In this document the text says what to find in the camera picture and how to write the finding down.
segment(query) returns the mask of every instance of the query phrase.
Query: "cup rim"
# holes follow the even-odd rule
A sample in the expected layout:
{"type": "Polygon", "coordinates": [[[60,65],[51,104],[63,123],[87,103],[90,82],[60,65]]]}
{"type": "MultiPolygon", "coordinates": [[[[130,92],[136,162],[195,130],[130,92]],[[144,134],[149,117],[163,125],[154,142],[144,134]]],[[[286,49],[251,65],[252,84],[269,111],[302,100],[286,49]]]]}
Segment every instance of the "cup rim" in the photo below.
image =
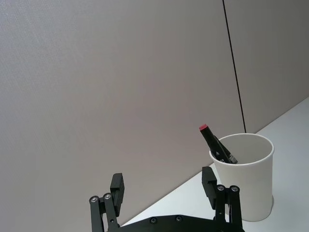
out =
{"type": "Polygon", "coordinates": [[[209,151],[209,154],[210,154],[210,157],[212,158],[213,162],[218,162],[218,163],[221,163],[223,165],[227,165],[227,166],[233,166],[233,167],[240,167],[240,166],[248,166],[248,165],[253,165],[253,164],[258,164],[260,162],[263,162],[264,160],[268,159],[270,156],[272,156],[274,154],[274,151],[275,151],[275,147],[273,145],[273,143],[266,137],[260,135],[260,134],[254,134],[254,133],[237,133],[237,134],[230,134],[230,135],[227,135],[225,137],[222,137],[221,139],[219,140],[222,140],[222,139],[225,139],[225,138],[228,138],[228,137],[232,137],[232,136],[235,136],[235,135],[254,135],[254,136],[259,136],[263,139],[266,139],[270,145],[271,145],[271,152],[265,156],[264,158],[258,160],[258,161],[255,161],[255,162],[251,162],[251,163],[241,163],[241,164],[233,164],[233,163],[225,163],[225,162],[221,162],[219,160],[217,160],[215,157],[213,157],[213,155],[211,154],[211,151],[209,151]]]}

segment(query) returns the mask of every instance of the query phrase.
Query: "white table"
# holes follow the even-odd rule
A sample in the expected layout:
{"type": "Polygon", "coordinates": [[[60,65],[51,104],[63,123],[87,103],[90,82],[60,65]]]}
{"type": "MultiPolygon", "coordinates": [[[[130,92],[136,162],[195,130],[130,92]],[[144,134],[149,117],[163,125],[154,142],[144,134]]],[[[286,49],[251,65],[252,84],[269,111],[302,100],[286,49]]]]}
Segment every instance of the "white table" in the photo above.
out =
{"type": "MultiPolygon", "coordinates": [[[[258,134],[269,138],[275,146],[273,157],[275,202],[268,218],[259,222],[243,221],[244,230],[246,232],[309,231],[309,98],[267,125],[258,134]]],[[[214,164],[210,166],[218,178],[214,164]]],[[[201,173],[125,225],[152,216],[175,214],[199,218],[214,217],[214,210],[201,184],[201,173]]]]}

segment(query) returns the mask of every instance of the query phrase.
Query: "white paper cup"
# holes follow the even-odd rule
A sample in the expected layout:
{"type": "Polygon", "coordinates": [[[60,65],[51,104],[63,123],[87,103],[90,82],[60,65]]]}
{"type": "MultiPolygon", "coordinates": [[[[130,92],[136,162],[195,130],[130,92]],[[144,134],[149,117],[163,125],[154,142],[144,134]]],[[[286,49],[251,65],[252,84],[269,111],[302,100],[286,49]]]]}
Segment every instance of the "white paper cup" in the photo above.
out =
{"type": "Polygon", "coordinates": [[[242,219],[260,221],[268,217],[272,208],[273,143],[258,134],[232,134],[220,139],[238,160],[237,164],[214,161],[221,183],[240,188],[242,219]]]}

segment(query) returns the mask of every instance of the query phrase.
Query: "black vertical line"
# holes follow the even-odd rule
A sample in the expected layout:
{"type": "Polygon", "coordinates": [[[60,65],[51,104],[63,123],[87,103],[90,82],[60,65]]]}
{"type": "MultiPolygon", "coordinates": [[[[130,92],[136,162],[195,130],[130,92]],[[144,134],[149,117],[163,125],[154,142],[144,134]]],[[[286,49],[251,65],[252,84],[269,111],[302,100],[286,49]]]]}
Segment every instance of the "black vertical line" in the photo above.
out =
{"type": "Polygon", "coordinates": [[[234,66],[234,73],[235,73],[235,77],[236,77],[236,84],[237,84],[238,97],[239,97],[239,103],[240,103],[240,108],[241,108],[242,122],[243,122],[243,127],[244,127],[244,129],[245,129],[245,133],[247,133],[246,124],[245,124],[245,117],[244,117],[244,115],[243,115],[243,109],[242,109],[242,103],[241,103],[241,97],[240,97],[240,91],[239,91],[238,78],[237,78],[237,73],[236,73],[236,66],[235,66],[235,60],[234,60],[234,53],[233,53],[233,48],[232,48],[232,43],[231,43],[230,30],[229,30],[229,28],[228,28],[228,23],[227,23],[227,16],[226,16],[226,10],[225,10],[225,3],[224,3],[224,0],[222,0],[222,3],[223,3],[224,15],[225,15],[225,22],[226,22],[228,40],[229,40],[229,42],[230,42],[230,48],[231,48],[233,66],[234,66]]]}

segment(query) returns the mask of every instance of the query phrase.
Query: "screw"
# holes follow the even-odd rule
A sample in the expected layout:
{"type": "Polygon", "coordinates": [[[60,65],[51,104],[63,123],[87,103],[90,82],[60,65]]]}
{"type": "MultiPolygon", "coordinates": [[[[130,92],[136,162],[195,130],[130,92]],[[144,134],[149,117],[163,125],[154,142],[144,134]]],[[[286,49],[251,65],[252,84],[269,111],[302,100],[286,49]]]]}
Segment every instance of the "screw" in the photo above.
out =
{"type": "Polygon", "coordinates": [[[158,221],[158,220],[157,220],[155,217],[152,217],[152,218],[150,219],[150,223],[151,223],[151,224],[156,224],[157,221],[158,221]]]}
{"type": "Polygon", "coordinates": [[[222,185],[218,185],[217,188],[218,188],[219,191],[223,191],[224,190],[224,187],[222,185]]]}
{"type": "Polygon", "coordinates": [[[232,189],[233,192],[237,192],[238,191],[238,188],[236,186],[233,186],[231,189],[232,189]]]}
{"type": "Polygon", "coordinates": [[[97,197],[93,197],[93,198],[91,198],[91,202],[96,202],[98,200],[98,198],[97,197]]]}
{"type": "Polygon", "coordinates": [[[177,217],[176,217],[176,221],[177,221],[177,222],[180,222],[180,221],[182,221],[182,220],[183,220],[182,216],[177,216],[177,217]]]}
{"type": "Polygon", "coordinates": [[[104,199],[109,199],[109,198],[111,198],[111,195],[110,194],[106,194],[105,196],[104,196],[104,199]]]}

